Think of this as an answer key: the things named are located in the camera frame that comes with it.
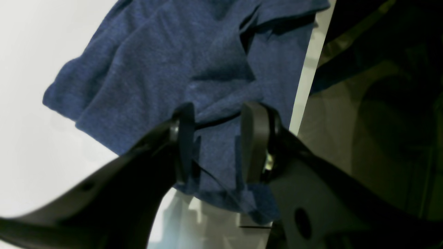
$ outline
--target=blue t-shirt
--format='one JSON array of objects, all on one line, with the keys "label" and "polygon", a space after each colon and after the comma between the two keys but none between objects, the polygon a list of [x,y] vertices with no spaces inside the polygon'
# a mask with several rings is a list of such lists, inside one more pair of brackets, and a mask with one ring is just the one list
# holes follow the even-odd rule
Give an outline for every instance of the blue t-shirt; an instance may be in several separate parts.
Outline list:
[{"label": "blue t-shirt", "polygon": [[193,102],[202,171],[176,188],[270,222],[279,212],[269,188],[241,177],[241,105],[271,105],[289,126],[313,14],[328,7],[327,0],[119,0],[43,103],[122,154]]}]

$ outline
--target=folded cloth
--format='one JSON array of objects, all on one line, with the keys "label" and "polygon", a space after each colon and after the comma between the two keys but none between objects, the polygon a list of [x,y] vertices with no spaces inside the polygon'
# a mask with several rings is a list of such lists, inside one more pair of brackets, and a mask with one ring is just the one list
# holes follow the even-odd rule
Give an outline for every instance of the folded cloth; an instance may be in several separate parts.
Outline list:
[{"label": "folded cloth", "polygon": [[316,11],[327,0],[119,0],[43,103],[125,153],[193,102],[199,176],[181,191],[264,224],[279,217],[267,186],[241,178],[244,101],[275,107],[289,126]]}]

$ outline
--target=white table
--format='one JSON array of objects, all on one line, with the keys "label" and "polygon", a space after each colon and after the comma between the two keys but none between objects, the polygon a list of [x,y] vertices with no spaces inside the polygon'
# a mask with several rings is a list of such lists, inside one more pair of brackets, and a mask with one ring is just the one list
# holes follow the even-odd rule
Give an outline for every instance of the white table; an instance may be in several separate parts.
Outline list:
[{"label": "white table", "polygon": [[[0,216],[30,212],[116,157],[41,104],[61,66],[79,56],[115,0],[0,2]],[[291,131],[297,133],[333,7],[319,13]],[[263,249],[269,230],[174,189],[157,214],[150,249]],[[0,249],[15,248],[0,241]]]}]

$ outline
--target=circular hole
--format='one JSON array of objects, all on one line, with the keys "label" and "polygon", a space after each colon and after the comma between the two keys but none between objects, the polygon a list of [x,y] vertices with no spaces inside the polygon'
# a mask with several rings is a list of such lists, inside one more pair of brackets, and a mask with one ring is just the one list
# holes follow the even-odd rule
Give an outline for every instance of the circular hole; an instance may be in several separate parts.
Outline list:
[{"label": "circular hole", "polygon": [[91,183],[91,182],[85,183],[82,186],[82,191],[84,191],[84,192],[90,191],[93,187],[94,187],[94,183]]},{"label": "circular hole", "polygon": [[311,238],[311,223],[309,222],[309,217],[304,209],[299,208],[295,211],[295,224],[303,238],[307,240]]}]

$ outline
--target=white surface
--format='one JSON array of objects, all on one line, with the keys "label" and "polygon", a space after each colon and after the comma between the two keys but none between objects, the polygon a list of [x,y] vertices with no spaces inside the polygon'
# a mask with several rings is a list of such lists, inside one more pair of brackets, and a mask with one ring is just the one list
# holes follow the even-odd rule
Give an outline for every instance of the white surface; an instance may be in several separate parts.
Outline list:
[{"label": "white surface", "polygon": [[[1,217],[19,216],[48,203],[116,157],[41,103],[61,66],[82,53],[114,2],[0,2]],[[317,18],[315,45],[309,45],[303,74],[315,71],[329,12],[332,9]],[[302,75],[291,123],[296,130],[312,77]],[[238,222],[236,213],[171,190],[163,199],[149,248],[265,247],[268,230],[240,229]],[[0,241],[0,249],[10,248],[15,247]]]}]

